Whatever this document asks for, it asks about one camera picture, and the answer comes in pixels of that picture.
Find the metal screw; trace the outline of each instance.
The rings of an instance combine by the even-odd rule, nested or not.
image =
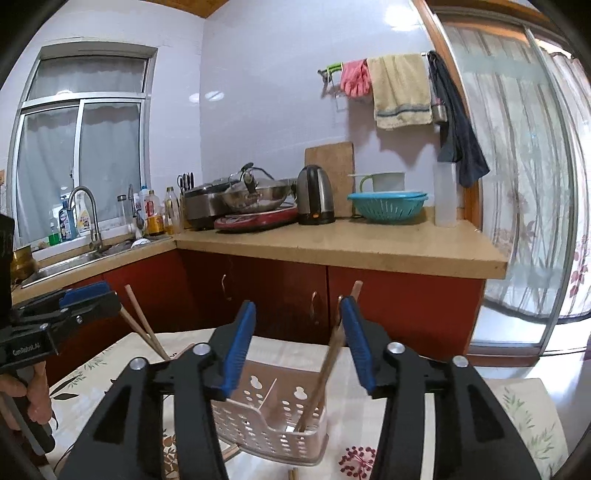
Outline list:
[[[399,342],[390,342],[388,344],[388,352],[390,353],[404,353],[406,347]]]
[[[212,348],[206,343],[198,343],[193,347],[193,353],[199,356],[207,355],[211,351]]]
[[[452,359],[453,364],[459,368],[466,368],[468,366],[468,359],[465,356],[456,355]]]
[[[132,370],[142,370],[143,367],[145,367],[147,365],[147,363],[148,362],[146,361],[145,358],[141,358],[139,356],[139,357],[134,358],[131,362],[129,362],[129,367]]]

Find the faucet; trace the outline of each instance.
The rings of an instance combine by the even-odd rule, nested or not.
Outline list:
[[[70,198],[68,199],[68,210],[72,210],[73,207],[73,203],[74,203],[74,197],[76,196],[76,193],[78,192],[85,192],[88,197],[90,198],[90,204],[92,205],[92,221],[94,223],[94,229],[92,228],[92,225],[90,226],[90,249],[91,250],[96,250],[97,252],[101,252],[103,249],[103,238],[100,235],[100,230],[99,230],[99,218],[98,215],[96,213],[96,202],[95,202],[95,196],[92,194],[92,192],[88,189],[88,187],[85,187],[84,185],[79,185],[77,186],[74,190],[72,190],[72,193],[70,193]]]

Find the blue gripper pad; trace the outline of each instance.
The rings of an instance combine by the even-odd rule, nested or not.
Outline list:
[[[340,302],[340,315],[345,328],[347,343],[353,356],[357,378],[369,395],[376,388],[374,356],[369,347],[362,324],[366,320],[361,316],[353,297],[345,297]]]
[[[109,287],[109,284],[105,281],[100,281],[80,288],[74,288],[67,291],[60,299],[60,308],[63,309],[70,305],[74,305],[75,303],[90,300],[109,292],[111,292],[111,287]]]
[[[229,325],[217,328],[209,340],[209,345],[222,359],[222,383],[218,387],[229,397],[238,386],[246,353],[251,344],[256,325],[256,307],[245,300]]]

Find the chopstick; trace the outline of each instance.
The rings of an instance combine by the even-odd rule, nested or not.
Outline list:
[[[359,298],[359,293],[361,293],[361,287],[363,287],[363,282],[361,280],[357,280],[353,285],[353,290],[351,290],[351,296],[357,301]],[[345,329],[343,328],[343,323],[340,321],[340,314],[338,305],[340,304],[340,299],[337,304],[337,322],[335,328],[333,329],[332,335],[330,336],[329,342],[329,349],[324,356],[324,360],[322,362],[322,367],[320,368],[320,374],[318,375],[318,380],[316,381],[316,385],[314,386],[314,390],[310,397],[310,401],[304,408],[304,413],[301,414],[300,419],[298,420],[297,424],[295,425],[295,430],[297,432],[303,432],[310,421],[310,417],[313,415],[314,410],[318,406],[320,401],[320,396],[326,387],[326,383],[330,377],[330,373],[335,366],[336,360],[339,356],[339,352],[341,347],[345,346]]]
[[[135,298],[134,291],[131,290],[131,285],[127,284],[125,286],[125,291],[127,292],[127,295],[129,295],[129,299],[131,300],[131,304],[134,306],[135,312],[138,314],[139,320],[142,322],[142,325],[144,325],[146,332],[152,339],[152,342],[156,347],[156,353],[158,353],[162,358],[169,360],[170,357],[167,355],[164,348],[162,348],[162,344],[160,344],[160,341],[158,340],[158,338],[154,334],[154,331],[152,330],[152,327],[148,323],[146,315],[144,315],[142,308],[139,306],[138,299]]]
[[[148,336],[148,334],[146,332],[144,332],[142,330],[142,327],[140,327],[138,325],[138,322],[136,322],[134,320],[134,318],[129,314],[129,312],[127,310],[125,310],[125,307],[122,305],[121,309],[119,311],[119,313],[121,314],[121,316],[124,318],[124,320],[129,324],[129,326],[131,327],[131,329],[137,333],[140,337],[142,337],[142,340],[144,342],[146,342],[148,344],[148,346],[154,350],[154,352],[156,352],[157,354],[159,354],[160,357],[162,357],[162,360],[170,360],[170,357],[168,355],[166,355],[166,353],[163,355],[154,345],[154,342],[152,341],[152,339]]]

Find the plastic basket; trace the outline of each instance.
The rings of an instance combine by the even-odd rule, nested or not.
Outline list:
[[[423,192],[368,192],[348,196],[365,218],[378,223],[397,223],[419,214],[428,195]]]

